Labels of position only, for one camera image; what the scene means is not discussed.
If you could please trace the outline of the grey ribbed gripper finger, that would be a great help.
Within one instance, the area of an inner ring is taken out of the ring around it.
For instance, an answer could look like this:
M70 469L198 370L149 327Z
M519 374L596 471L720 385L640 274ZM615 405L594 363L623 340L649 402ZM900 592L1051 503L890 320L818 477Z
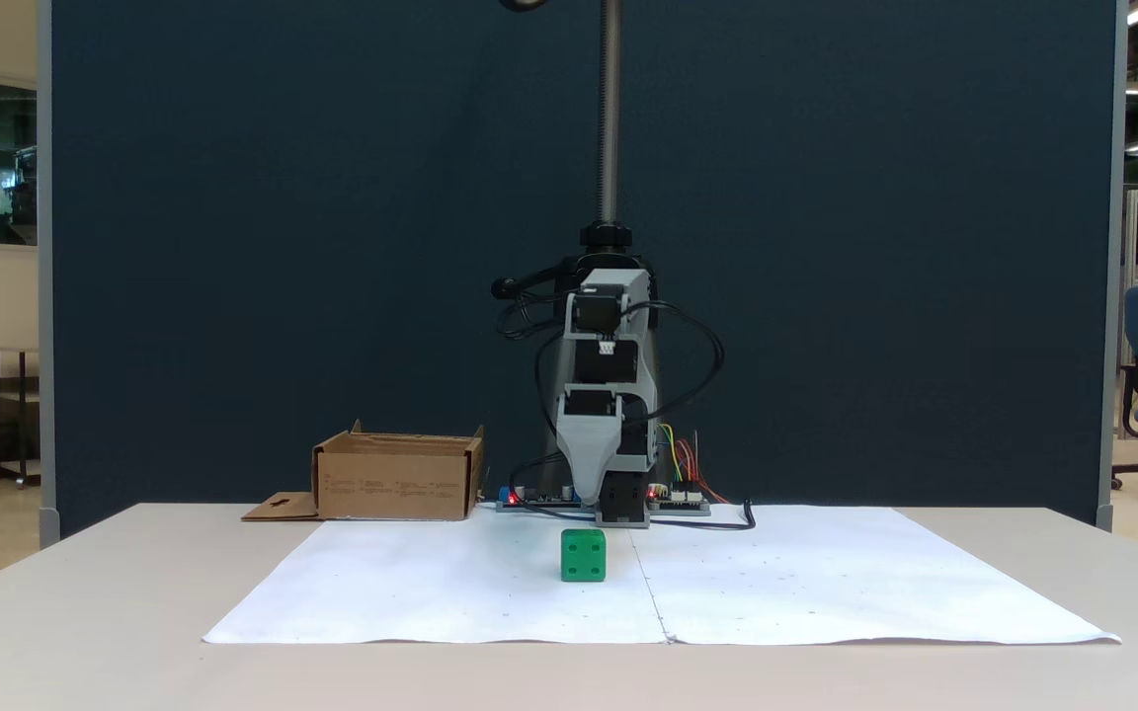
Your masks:
M620 445L620 415L559 415L556 445L574 478L583 504L595 505L610 460Z

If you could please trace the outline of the grey flat gripper finger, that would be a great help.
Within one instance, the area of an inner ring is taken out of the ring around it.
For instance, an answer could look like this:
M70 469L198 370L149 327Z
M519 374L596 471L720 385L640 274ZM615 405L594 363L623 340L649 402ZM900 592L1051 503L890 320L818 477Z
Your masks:
M619 392L620 443L615 450L619 472L648 473L655 458L649 404L637 392Z

